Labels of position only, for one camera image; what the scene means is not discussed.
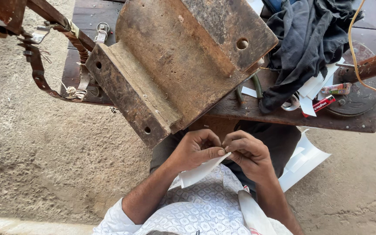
dark trousers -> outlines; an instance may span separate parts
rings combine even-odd
[[[240,120],[234,128],[234,131],[237,130],[248,132],[268,147],[275,174],[278,178],[281,177],[284,173],[285,165],[289,161],[301,137],[301,132],[297,127]],[[178,131],[175,135],[171,134],[154,147],[152,160],[150,162],[150,173],[154,172],[166,161],[187,132],[188,128],[183,131]],[[237,163],[229,160],[223,161],[223,164],[232,170],[242,185],[249,187],[253,196],[256,196],[255,183],[246,177]]]

forearm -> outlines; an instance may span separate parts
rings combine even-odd
[[[281,222],[294,235],[304,234],[275,176],[264,183],[256,183],[256,194],[266,216]]]
[[[178,172],[165,162],[123,198],[124,213],[135,224],[143,224],[156,210]]]

yellow cable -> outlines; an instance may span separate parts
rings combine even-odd
[[[362,3],[359,5],[358,10],[356,11],[355,15],[354,15],[353,18],[352,18],[352,22],[351,22],[351,25],[349,26],[349,31],[348,31],[348,33],[347,33],[347,38],[349,39],[349,46],[350,46],[350,48],[351,48],[351,53],[352,53],[352,58],[353,58],[353,64],[355,65],[355,73],[356,73],[356,77],[358,78],[359,82],[360,82],[364,87],[376,91],[375,88],[368,86],[367,84],[365,84],[365,83],[361,80],[361,77],[359,76],[358,62],[356,61],[355,51],[353,50],[353,45],[352,45],[352,34],[351,34],[352,26],[353,26],[353,23],[355,23],[355,19],[356,19],[356,17],[358,16],[359,12],[361,11],[361,8],[362,8],[362,5],[363,5],[364,2],[365,2],[365,0],[362,0]]]

hand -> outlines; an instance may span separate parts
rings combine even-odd
[[[253,182],[259,184],[268,182],[268,179],[277,181],[268,147],[262,141],[244,131],[235,131],[227,134],[223,146],[226,146],[226,152],[232,152],[229,158]]]
[[[165,164],[178,173],[189,171],[226,152],[218,136],[210,129],[191,131],[185,134]]]

white patterned shirt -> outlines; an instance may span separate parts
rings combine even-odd
[[[179,177],[176,177],[158,210],[143,225],[135,225],[127,217],[121,206],[123,199],[120,199],[108,209],[93,234],[250,235],[240,210],[239,190],[243,190],[242,184],[223,164],[184,189],[181,189]],[[277,235],[292,234],[277,220],[269,218],[269,222]]]

